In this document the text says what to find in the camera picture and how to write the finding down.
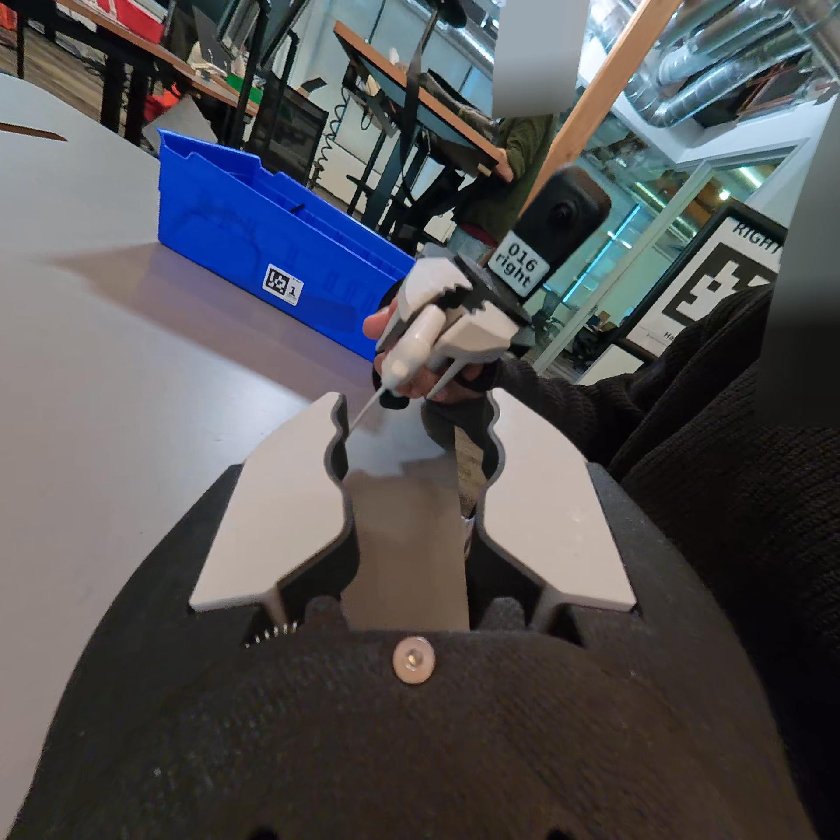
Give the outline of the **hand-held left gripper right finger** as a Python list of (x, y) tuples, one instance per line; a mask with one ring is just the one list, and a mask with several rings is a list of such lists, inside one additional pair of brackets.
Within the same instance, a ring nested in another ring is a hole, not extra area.
[(554, 624), (571, 606), (631, 613), (637, 597), (586, 458), (508, 392), (495, 389), (487, 402), (474, 623), (498, 597), (516, 600), (527, 624)]

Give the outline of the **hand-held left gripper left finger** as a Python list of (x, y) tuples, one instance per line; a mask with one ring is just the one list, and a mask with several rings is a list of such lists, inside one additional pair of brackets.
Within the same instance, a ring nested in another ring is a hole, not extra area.
[(344, 395), (329, 392), (246, 458), (189, 599), (198, 613), (260, 606), (302, 624), (308, 604), (339, 600), (360, 566)]

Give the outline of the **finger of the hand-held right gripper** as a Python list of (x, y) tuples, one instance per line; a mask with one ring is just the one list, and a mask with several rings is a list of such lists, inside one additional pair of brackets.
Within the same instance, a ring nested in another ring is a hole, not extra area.
[(427, 368), (436, 370), (451, 360), (436, 385), (427, 394), (436, 398), (466, 367), (488, 364), (506, 352), (513, 339), (513, 320), (498, 308), (479, 308), (460, 317), (432, 345)]
[(375, 345), (378, 354), (390, 350), (428, 306), (435, 308), (447, 296), (464, 296), (470, 282), (456, 264), (443, 257), (419, 259), (399, 284), (395, 308)]

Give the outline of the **blue bin with marker sticker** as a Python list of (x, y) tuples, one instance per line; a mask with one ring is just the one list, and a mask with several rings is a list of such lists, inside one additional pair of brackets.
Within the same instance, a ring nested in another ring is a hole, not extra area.
[(363, 321), (414, 258), (256, 155), (160, 136), (159, 241), (372, 361)]

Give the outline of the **person's right forearm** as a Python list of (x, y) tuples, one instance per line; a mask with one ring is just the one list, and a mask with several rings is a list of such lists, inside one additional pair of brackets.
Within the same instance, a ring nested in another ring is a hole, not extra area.
[(488, 387), (508, 392), (623, 480), (758, 360), (773, 291), (770, 284), (726, 297), (636, 372), (579, 385), (503, 360), (490, 365)]

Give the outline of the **person's right hand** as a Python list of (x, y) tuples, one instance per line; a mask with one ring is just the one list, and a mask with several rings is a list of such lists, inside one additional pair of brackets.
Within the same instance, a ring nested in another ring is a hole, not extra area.
[[(396, 299), (392, 299), (387, 306), (375, 311), (372, 315), (364, 320), (363, 333), (364, 335), (377, 342), (385, 328), (388, 326), (392, 318), (393, 312), (396, 309)], [(430, 400), (435, 403), (455, 405), (464, 402), (471, 402), (479, 400), (483, 395), (465, 387), (462, 383), (452, 380), (444, 385), (435, 395), (432, 391), (438, 382), (443, 378), (442, 373), (429, 370), (426, 367), (421, 367), (413, 375), (413, 377), (406, 380), (394, 392), (389, 392), (395, 396), (405, 397), (409, 400)]]

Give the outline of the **wooden beam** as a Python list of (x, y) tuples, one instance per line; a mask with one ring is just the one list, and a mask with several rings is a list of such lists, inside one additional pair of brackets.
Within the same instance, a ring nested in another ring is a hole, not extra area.
[(554, 137), (520, 214), (536, 200), (555, 172), (574, 163), (680, 5), (680, 1), (643, 1), (638, 5)]

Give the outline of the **framed marker poster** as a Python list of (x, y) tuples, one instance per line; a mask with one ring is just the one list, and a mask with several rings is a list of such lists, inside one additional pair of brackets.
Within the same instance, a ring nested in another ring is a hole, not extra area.
[(612, 343), (651, 362), (732, 294), (775, 282), (788, 230), (729, 199), (617, 329)]

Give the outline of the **tilted wooden standing desk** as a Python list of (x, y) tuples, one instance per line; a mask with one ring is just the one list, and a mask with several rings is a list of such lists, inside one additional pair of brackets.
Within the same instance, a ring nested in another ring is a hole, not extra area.
[(433, 135), (444, 143), (447, 162), (468, 175), (494, 175), (501, 163), (501, 151), (480, 132), (462, 120), (456, 111), (447, 108), (419, 85), (419, 60), (424, 35), (418, 43), (409, 77), (347, 25), (337, 22), (333, 33), (354, 68), (357, 78), (372, 79), (381, 94), (396, 110), (395, 126), (399, 141), (385, 165), (380, 180), (367, 199), (362, 224), (378, 228), (394, 196), (412, 197), (413, 180), (408, 172), (418, 172), (425, 155), (415, 152), (417, 141)]

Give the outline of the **person's black sweater torso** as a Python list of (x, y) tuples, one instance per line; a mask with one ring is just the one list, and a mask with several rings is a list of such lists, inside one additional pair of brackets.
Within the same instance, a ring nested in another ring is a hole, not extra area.
[(838, 431), (760, 423), (759, 367), (592, 387), (589, 458), (696, 568), (760, 672), (821, 838), (838, 838)]

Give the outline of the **silver ventilation ducts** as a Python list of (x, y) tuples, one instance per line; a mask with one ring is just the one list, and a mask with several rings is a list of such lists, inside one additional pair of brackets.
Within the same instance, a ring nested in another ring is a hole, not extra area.
[(683, 2), (626, 84), (648, 126), (671, 129), (767, 71), (809, 57), (838, 81), (838, 1)]

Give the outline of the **black mesh office chair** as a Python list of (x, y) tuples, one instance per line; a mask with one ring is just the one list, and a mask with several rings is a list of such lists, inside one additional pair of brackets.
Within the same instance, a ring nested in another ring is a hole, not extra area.
[(327, 119), (328, 113), (320, 106), (271, 77), (245, 151), (257, 155), (269, 173), (283, 172), (306, 186)]

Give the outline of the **long wooden desk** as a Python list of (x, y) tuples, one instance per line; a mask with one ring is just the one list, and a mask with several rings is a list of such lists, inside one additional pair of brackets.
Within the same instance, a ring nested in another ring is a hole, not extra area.
[(124, 27), (98, 6), (47, 1), (41, 11), (31, 4), (28, 15), (105, 55), (100, 123), (110, 131), (119, 131), (123, 89), (128, 86), (123, 136), (132, 144), (140, 144), (145, 99), (153, 81), (173, 82), (183, 95), (195, 93), (232, 109), (234, 116), (227, 121), (228, 132), (222, 139), (224, 145), (230, 144), (234, 128), (244, 130), (245, 116), (254, 118), (258, 113), (257, 104), (244, 91), (233, 89), (215, 71), (205, 77), (167, 49)]

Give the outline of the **red box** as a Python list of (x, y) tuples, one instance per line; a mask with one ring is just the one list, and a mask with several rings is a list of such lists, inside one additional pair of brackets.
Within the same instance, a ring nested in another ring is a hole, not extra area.
[(107, 1), (100, 3), (121, 26), (142, 39), (159, 45), (165, 32), (165, 16), (151, 12), (134, 1)]

